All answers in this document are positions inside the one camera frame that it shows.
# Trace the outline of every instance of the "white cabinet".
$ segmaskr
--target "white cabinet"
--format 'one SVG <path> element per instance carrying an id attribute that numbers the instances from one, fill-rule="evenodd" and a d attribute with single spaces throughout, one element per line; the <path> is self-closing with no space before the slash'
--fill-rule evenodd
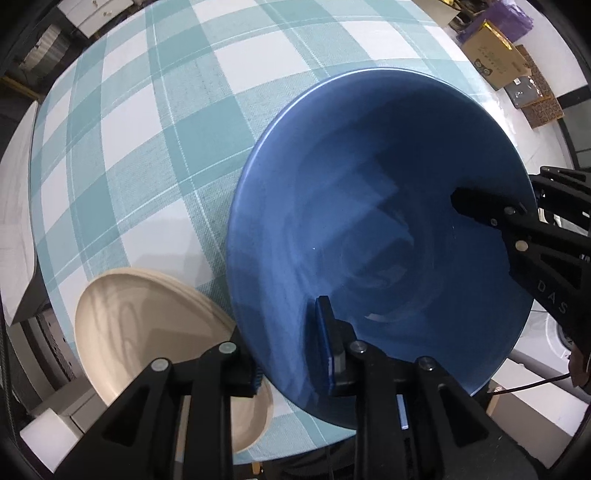
<path id="1" fill-rule="evenodd" d="M 87 37 L 133 5 L 132 0 L 62 0 L 58 8 Z"/>

